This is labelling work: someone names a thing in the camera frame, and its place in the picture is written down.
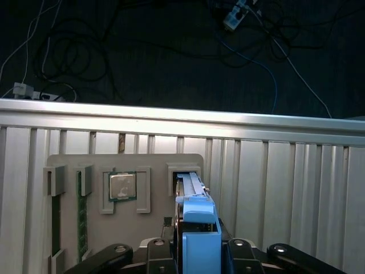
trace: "white cable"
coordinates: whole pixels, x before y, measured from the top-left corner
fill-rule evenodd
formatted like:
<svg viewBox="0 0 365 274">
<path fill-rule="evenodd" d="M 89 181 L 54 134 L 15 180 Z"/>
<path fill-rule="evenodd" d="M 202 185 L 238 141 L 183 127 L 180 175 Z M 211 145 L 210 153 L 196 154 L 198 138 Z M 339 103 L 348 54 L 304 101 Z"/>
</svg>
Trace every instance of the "white cable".
<svg viewBox="0 0 365 274">
<path fill-rule="evenodd" d="M 20 50 L 34 35 L 35 33 L 35 30 L 37 29 L 36 27 L 38 26 L 38 22 L 39 22 L 39 17 L 42 13 L 42 9 L 43 9 L 43 5 L 44 5 L 44 0 L 42 0 L 42 4 L 40 5 L 40 9 L 39 9 L 39 13 L 38 13 L 38 16 L 37 16 L 37 20 L 36 20 L 36 23 L 35 23 L 35 27 L 34 27 L 34 30 L 32 32 L 32 34 L 30 35 L 29 38 L 27 38 L 17 49 L 15 49 L 10 55 L 8 58 L 5 59 L 5 61 L 3 62 L 3 64 L 1 65 L 1 68 L 0 68 L 0 82 L 1 82 L 1 77 L 2 77 L 2 73 L 3 73 L 3 70 L 4 70 L 4 67 L 5 67 L 5 64 L 7 63 L 7 61 L 9 61 L 9 59 L 11 57 L 13 57 L 13 55 L 15 53 L 17 53 L 18 50 Z"/>
<path fill-rule="evenodd" d="M 267 32 L 269 33 L 263 26 L 263 22 L 260 19 L 260 17 L 251 9 L 251 7 L 245 5 L 245 8 L 248 9 L 255 17 L 256 19 L 259 21 L 261 27 Z M 302 82 L 306 85 L 306 87 L 312 92 L 312 94 L 320 101 L 320 103 L 325 107 L 327 114 L 329 115 L 330 118 L 332 118 L 331 112 L 329 110 L 329 108 L 327 107 L 327 105 L 324 103 L 324 101 L 321 100 L 321 98 L 317 95 L 317 93 L 315 93 L 315 91 L 309 86 L 309 84 L 304 80 L 304 78 L 301 76 L 301 74 L 298 72 L 297 68 L 294 66 L 294 64 L 291 62 L 290 58 L 287 56 L 285 50 L 282 48 L 282 46 L 278 43 L 278 41 L 276 41 L 276 39 L 270 35 L 271 39 L 274 41 L 274 43 L 279 47 L 279 49 L 281 50 L 281 52 L 284 54 L 285 58 L 287 59 L 287 61 L 289 62 L 289 64 L 291 65 L 291 67 L 293 68 L 293 70 L 295 71 L 295 73 L 298 75 L 298 77 L 302 80 Z"/>
<path fill-rule="evenodd" d="M 8 95 L 8 93 L 10 92 L 10 91 L 12 91 L 14 88 L 12 87 L 11 89 L 9 89 L 4 95 L 2 95 L 1 96 L 1 98 L 4 98 L 6 95 Z"/>
<path fill-rule="evenodd" d="M 53 19 L 53 22 L 52 22 L 52 25 L 51 25 L 51 28 L 54 27 L 55 23 L 56 23 L 56 19 L 57 19 L 57 16 L 58 16 L 58 12 L 59 12 L 59 8 L 61 7 L 61 4 L 62 4 L 62 0 L 58 0 L 58 7 L 57 7 L 57 10 L 56 10 L 56 13 L 55 13 L 55 17 Z M 51 79 L 47 79 L 44 75 L 44 66 L 46 64 L 46 60 L 47 60 L 47 57 L 48 57 L 48 52 L 50 51 L 50 42 L 51 42 L 51 37 L 48 37 L 48 41 L 47 41 L 47 50 L 46 50 L 46 53 L 44 55 L 44 58 L 43 58 L 43 62 L 42 62 L 42 76 L 45 78 L 45 80 L 51 82 L 51 83 L 57 83 L 57 81 L 54 81 L 54 80 L 51 80 Z M 76 102 L 78 96 L 77 96 L 77 93 L 76 91 L 74 90 L 74 88 L 72 86 L 70 86 L 69 84 L 67 83 L 63 83 L 65 86 L 69 87 L 70 89 L 72 89 L 72 91 L 74 92 L 74 102 Z"/>
<path fill-rule="evenodd" d="M 35 17 L 29 24 L 29 28 L 28 28 L 28 35 L 27 35 L 27 40 L 26 40 L 26 51 L 27 51 L 27 61 L 26 61 L 26 64 L 25 64 L 25 73 L 24 73 L 24 77 L 23 77 L 23 80 L 22 80 L 22 83 L 24 83 L 25 81 L 25 78 L 27 77 L 27 72 L 28 72 L 28 60 L 29 60 L 29 51 L 28 51 L 28 41 L 30 40 L 31 37 L 29 37 L 29 33 L 30 33 L 30 29 L 31 29 L 31 26 L 33 24 L 33 22 L 37 19 L 39 19 L 39 17 L 41 15 L 43 15 L 44 13 L 48 12 L 49 10 L 53 9 L 54 7 L 56 7 L 58 4 L 60 6 L 60 1 L 61 0 L 58 0 L 56 4 L 54 4 L 53 6 L 49 7 L 48 9 L 46 9 L 45 11 L 41 12 L 37 17 Z"/>
</svg>

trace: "white corrugated wall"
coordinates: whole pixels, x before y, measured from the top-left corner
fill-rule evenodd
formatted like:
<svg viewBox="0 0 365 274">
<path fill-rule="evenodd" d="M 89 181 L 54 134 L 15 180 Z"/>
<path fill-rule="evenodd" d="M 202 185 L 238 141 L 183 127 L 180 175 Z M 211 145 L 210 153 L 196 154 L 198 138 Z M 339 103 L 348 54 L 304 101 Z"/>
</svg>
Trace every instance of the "white corrugated wall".
<svg viewBox="0 0 365 274">
<path fill-rule="evenodd" d="M 12 182 L 0 186 L 0 255 L 11 258 L 4 273 L 47 266 L 47 228 L 39 229 L 47 157 L 118 152 L 200 154 L 204 182 L 236 237 L 263 249 L 289 243 L 345 272 L 365 273 L 365 148 L 12 127 L 0 129 L 0 183 Z"/>
</svg>

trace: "aluminum rail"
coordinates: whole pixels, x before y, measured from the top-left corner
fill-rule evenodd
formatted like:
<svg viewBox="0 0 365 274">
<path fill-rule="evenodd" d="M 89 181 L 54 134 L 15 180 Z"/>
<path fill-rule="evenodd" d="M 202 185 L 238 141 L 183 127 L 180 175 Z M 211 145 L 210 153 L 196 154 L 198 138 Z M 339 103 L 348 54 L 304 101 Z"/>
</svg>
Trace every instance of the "aluminum rail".
<svg viewBox="0 0 365 274">
<path fill-rule="evenodd" d="M 0 126 L 365 146 L 357 120 L 35 100 L 0 100 Z"/>
</svg>

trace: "blue cable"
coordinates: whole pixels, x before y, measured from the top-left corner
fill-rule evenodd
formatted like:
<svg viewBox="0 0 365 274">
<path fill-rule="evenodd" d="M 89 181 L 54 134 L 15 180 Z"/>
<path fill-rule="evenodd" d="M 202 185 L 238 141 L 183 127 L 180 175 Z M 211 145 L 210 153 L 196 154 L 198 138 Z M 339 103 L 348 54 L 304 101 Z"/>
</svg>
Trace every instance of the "blue cable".
<svg viewBox="0 0 365 274">
<path fill-rule="evenodd" d="M 270 73 L 273 81 L 274 81 L 274 84 L 275 84 L 275 99 L 274 99 L 274 104 L 273 104 L 273 109 L 271 110 L 271 113 L 274 113 L 274 110 L 275 110 L 275 107 L 276 107 L 276 101 L 277 101 L 277 98 L 278 98 L 278 84 L 276 82 L 276 79 L 274 77 L 274 74 L 272 73 L 272 71 L 266 67 L 263 63 L 260 63 L 258 61 L 255 61 L 255 60 L 252 60 L 246 56 L 244 56 L 243 54 L 239 53 L 237 50 L 234 50 L 233 48 L 231 48 L 230 46 L 228 46 L 221 37 L 219 37 L 219 35 L 216 33 L 216 36 L 218 38 L 218 40 L 222 43 L 223 46 L 225 46 L 227 49 L 229 49 L 230 51 L 232 51 L 233 53 L 236 53 L 237 55 L 239 55 L 240 57 L 254 63 L 254 64 L 257 64 L 259 65 L 260 67 L 262 67 L 263 69 L 265 69 L 268 73 Z"/>
</svg>

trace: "screw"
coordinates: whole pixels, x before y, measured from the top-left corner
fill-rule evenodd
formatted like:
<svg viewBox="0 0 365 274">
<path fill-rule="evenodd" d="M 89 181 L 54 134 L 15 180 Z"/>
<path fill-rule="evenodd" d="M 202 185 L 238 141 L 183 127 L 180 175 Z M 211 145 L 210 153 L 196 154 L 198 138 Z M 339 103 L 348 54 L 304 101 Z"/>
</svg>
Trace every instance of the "screw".
<svg viewBox="0 0 365 274">
<path fill-rule="evenodd" d="M 286 252 L 286 248 L 281 247 L 280 245 L 276 245 L 274 247 L 274 250 L 277 251 L 277 252 L 279 252 L 279 253 L 285 253 Z"/>
<path fill-rule="evenodd" d="M 164 241 L 161 240 L 161 239 L 158 239 L 158 240 L 155 241 L 155 244 L 156 245 L 163 245 L 164 244 Z"/>
<path fill-rule="evenodd" d="M 235 245 L 238 245 L 239 247 L 241 247 L 241 246 L 243 246 L 244 241 L 242 241 L 242 240 L 236 240 L 236 241 L 234 241 L 234 244 Z"/>
<path fill-rule="evenodd" d="M 126 250 L 125 247 L 122 245 L 115 248 L 115 252 L 117 252 L 117 253 L 124 252 L 125 250 Z"/>
</svg>

